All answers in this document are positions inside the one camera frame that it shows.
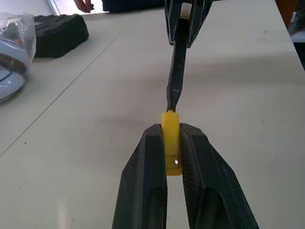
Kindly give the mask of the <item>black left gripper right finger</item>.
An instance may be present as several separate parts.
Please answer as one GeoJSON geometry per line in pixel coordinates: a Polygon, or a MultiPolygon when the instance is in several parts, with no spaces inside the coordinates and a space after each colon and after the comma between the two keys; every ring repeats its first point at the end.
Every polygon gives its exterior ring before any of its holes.
{"type": "Polygon", "coordinates": [[[180,136],[190,229],[259,229],[234,171],[202,130],[181,124],[180,136]]]}

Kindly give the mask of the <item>bystander dark clothing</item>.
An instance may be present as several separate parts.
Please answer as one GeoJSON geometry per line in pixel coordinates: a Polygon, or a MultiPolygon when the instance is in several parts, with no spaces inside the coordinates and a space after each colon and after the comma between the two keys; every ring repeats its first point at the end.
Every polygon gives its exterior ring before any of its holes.
{"type": "Polygon", "coordinates": [[[104,11],[144,10],[164,6],[164,0],[102,0],[104,11]]]}

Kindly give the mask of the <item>clear plastic bag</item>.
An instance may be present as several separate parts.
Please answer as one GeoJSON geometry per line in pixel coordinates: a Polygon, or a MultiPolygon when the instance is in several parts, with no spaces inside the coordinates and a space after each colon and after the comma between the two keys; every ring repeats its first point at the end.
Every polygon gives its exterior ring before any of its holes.
{"type": "Polygon", "coordinates": [[[34,16],[0,12],[0,62],[26,73],[36,52],[34,16]]]}

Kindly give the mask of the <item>dark blurry object beside table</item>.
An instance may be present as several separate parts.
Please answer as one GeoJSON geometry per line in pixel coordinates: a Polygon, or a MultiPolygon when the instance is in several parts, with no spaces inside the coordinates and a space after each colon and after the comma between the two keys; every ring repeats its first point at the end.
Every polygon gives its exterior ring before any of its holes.
{"type": "Polygon", "coordinates": [[[305,43],[305,9],[293,13],[287,30],[293,43],[305,43]]]}

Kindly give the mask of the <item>grey round tape roll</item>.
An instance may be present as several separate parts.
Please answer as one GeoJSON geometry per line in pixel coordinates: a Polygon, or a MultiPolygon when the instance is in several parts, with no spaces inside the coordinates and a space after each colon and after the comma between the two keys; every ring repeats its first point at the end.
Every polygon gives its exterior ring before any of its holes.
{"type": "Polygon", "coordinates": [[[31,59],[14,41],[0,39],[0,103],[13,96],[24,84],[31,59]]]}

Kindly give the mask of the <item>black marker with white end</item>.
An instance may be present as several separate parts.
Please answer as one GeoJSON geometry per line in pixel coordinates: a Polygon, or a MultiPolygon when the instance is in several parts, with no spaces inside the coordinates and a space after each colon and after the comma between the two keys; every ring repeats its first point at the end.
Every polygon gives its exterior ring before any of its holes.
{"type": "Polygon", "coordinates": [[[180,16],[175,32],[173,56],[166,89],[167,111],[176,111],[176,106],[182,93],[189,25],[190,20],[180,16]]]}

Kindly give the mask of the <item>yellow marker cap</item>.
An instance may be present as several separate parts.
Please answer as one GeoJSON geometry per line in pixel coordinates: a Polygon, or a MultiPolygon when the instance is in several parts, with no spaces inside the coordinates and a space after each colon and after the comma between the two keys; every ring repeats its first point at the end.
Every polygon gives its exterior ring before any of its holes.
{"type": "Polygon", "coordinates": [[[164,155],[167,176],[182,174],[182,150],[180,141],[179,115],[168,110],[162,114],[161,129],[164,142],[164,155]]]}

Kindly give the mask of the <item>white spiral notebook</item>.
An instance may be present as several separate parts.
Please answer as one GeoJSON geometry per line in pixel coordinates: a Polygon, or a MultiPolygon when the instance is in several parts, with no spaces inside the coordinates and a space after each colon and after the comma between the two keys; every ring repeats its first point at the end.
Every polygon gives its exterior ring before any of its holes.
{"type": "Polygon", "coordinates": [[[82,11],[78,10],[74,3],[74,0],[46,0],[50,10],[54,15],[73,15],[83,14],[82,11]]]}

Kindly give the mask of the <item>bystander bare hand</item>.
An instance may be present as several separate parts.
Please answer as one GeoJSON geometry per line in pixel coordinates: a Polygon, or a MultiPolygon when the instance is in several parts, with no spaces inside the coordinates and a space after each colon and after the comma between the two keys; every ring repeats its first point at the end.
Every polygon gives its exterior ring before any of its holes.
{"type": "Polygon", "coordinates": [[[94,10],[94,5],[91,0],[73,0],[77,9],[84,13],[91,13],[94,10]]]}

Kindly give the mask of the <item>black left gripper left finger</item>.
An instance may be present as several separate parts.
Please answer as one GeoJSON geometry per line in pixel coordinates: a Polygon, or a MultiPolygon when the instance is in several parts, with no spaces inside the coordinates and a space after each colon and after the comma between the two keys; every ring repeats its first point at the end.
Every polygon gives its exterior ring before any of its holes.
{"type": "Polygon", "coordinates": [[[167,178],[160,124],[147,128],[125,165],[112,229],[166,229],[167,178]]]}

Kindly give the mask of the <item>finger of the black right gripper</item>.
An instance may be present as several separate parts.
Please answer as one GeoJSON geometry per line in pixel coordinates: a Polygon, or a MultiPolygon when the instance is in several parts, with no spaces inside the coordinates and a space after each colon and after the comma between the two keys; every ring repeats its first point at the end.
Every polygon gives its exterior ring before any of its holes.
{"type": "Polygon", "coordinates": [[[189,39],[187,48],[190,48],[195,41],[206,17],[210,11],[214,0],[190,0],[191,1],[191,14],[189,25],[189,39]]]}
{"type": "Polygon", "coordinates": [[[169,44],[174,45],[175,32],[180,18],[182,0],[164,0],[164,12],[169,44]]]}

